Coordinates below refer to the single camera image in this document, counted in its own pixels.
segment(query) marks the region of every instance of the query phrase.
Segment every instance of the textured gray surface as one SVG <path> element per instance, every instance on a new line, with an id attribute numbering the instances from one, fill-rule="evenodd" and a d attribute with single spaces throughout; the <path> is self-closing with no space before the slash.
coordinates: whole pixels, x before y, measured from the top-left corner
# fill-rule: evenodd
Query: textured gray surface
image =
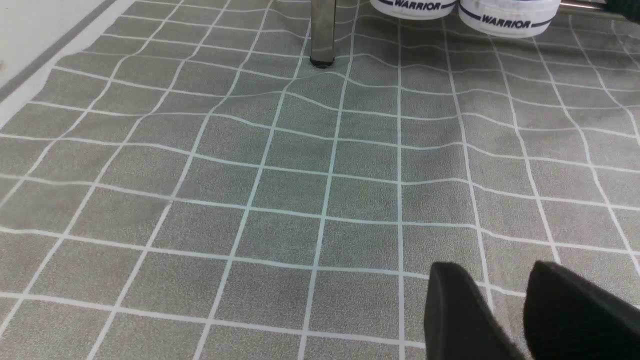
<path id="1" fill-rule="evenodd" d="M 329 70 L 283 0 L 138 1 L 59 62 L 0 129 L 0 359 L 423 359 L 434 261 L 520 345 L 537 259 L 640 305 L 635 26 L 339 6 Z"/>

